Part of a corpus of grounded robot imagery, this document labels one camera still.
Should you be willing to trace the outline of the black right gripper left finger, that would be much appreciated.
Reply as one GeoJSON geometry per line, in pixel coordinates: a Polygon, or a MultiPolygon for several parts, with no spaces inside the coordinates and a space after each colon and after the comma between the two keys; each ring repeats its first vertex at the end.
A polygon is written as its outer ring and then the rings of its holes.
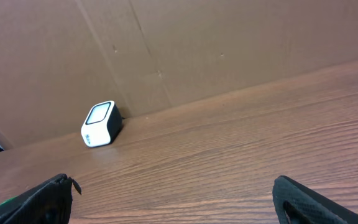
{"type": "Polygon", "coordinates": [[[73,202],[72,189],[81,193],[75,179],[58,174],[0,204],[0,224],[68,224],[73,202]]]}

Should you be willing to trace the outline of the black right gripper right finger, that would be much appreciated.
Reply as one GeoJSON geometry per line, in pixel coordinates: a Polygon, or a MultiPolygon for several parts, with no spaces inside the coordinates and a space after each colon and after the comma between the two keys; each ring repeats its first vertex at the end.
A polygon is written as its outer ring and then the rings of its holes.
{"type": "Polygon", "coordinates": [[[358,214],[287,176],[275,179],[272,195],[280,224],[358,224],[358,214]]]}

